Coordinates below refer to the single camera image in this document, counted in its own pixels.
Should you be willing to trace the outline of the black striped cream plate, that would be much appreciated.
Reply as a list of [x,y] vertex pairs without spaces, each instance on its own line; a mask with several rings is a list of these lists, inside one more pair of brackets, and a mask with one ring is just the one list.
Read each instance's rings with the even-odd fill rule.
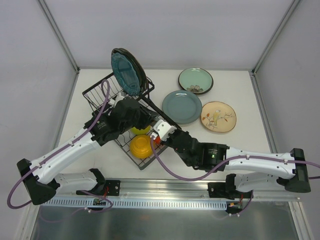
[[124,48],[111,52],[111,68],[122,89],[131,96],[137,96],[147,89],[147,76],[134,55]]

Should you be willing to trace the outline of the teal scalloped plate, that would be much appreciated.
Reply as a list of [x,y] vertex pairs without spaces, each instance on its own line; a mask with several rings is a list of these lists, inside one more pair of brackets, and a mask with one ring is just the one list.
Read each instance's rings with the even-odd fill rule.
[[111,55],[111,67],[122,89],[130,96],[138,96],[140,81],[132,63],[123,54],[116,52]]

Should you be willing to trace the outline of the cream bird plate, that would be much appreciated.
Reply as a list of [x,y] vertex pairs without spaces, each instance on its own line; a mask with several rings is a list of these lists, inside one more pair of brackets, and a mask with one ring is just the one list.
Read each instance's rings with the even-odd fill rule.
[[221,101],[211,101],[202,107],[200,120],[202,125],[215,133],[228,133],[237,124],[235,110]]

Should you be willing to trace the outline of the grey deer plate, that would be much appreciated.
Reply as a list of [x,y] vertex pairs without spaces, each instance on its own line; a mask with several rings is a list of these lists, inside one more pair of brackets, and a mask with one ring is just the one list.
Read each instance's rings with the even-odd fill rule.
[[140,91],[141,91],[141,93],[143,93],[148,88],[148,80],[147,80],[147,76],[146,76],[144,69],[142,68],[139,61],[128,50],[126,50],[124,48],[120,48],[120,50],[123,51],[124,54],[135,63],[135,65],[138,69],[138,73],[141,78]]

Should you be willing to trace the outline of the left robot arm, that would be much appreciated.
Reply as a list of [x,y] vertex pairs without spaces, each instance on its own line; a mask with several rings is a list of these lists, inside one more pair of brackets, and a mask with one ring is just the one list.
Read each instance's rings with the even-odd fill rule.
[[53,198],[63,186],[56,179],[58,174],[75,160],[116,140],[131,128],[150,126],[157,117],[157,112],[125,97],[112,109],[100,111],[72,139],[50,153],[34,160],[21,159],[16,165],[30,202],[40,205]]

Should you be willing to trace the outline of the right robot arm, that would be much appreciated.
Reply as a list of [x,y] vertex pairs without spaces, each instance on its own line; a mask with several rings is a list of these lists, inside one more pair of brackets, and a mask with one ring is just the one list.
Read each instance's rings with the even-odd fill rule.
[[200,177],[186,178],[170,171],[169,174],[177,179],[194,182],[216,172],[229,171],[224,185],[226,198],[278,186],[292,193],[311,191],[305,154],[301,148],[275,154],[250,152],[225,144],[199,142],[181,129],[167,132],[159,138],[185,165],[206,172]]

